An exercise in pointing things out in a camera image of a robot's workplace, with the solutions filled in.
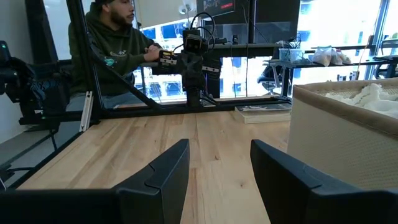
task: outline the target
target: beige box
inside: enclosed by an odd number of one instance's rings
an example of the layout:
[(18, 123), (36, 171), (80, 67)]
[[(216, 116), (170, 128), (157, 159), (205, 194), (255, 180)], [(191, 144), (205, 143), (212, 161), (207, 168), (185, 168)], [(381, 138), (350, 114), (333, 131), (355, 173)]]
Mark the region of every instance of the beige box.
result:
[(287, 153), (362, 189), (398, 189), (398, 119), (325, 97), (371, 83), (398, 94), (398, 78), (294, 86)]

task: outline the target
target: white cloth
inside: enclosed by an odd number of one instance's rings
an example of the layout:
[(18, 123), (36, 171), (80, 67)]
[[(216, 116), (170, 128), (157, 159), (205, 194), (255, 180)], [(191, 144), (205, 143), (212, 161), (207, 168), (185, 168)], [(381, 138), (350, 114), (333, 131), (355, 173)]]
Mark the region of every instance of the white cloth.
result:
[(326, 97), (398, 119), (398, 95), (388, 94), (378, 84), (364, 87), (354, 98), (344, 98), (336, 93), (328, 93)]

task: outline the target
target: light wood tabletop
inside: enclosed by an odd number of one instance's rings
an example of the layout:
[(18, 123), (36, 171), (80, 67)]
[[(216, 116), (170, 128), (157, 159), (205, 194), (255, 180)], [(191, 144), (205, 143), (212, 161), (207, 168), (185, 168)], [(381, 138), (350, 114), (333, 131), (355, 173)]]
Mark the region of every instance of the light wood tabletop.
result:
[(190, 176), (181, 223), (269, 223), (252, 173), (250, 141), (285, 151), (289, 122), (243, 124), (233, 113), (104, 120), (20, 189), (110, 188), (188, 138)]

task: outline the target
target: red light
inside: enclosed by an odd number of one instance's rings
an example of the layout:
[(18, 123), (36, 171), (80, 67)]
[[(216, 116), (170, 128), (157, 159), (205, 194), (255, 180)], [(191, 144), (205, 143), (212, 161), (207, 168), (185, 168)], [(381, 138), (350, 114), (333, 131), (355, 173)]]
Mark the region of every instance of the red light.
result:
[(233, 3), (228, 3), (228, 4), (225, 4), (225, 5), (221, 6), (221, 9), (226, 9), (226, 8), (229, 8), (229, 7), (232, 7), (232, 6), (234, 6)]

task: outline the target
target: beard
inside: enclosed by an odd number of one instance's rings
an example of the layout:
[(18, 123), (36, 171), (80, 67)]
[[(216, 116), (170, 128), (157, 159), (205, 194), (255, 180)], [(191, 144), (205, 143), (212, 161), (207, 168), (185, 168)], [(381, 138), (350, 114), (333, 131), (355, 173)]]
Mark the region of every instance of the beard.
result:
[(128, 23), (125, 18), (114, 11), (111, 12), (111, 21), (119, 25), (122, 29), (131, 28), (132, 26), (132, 24)]

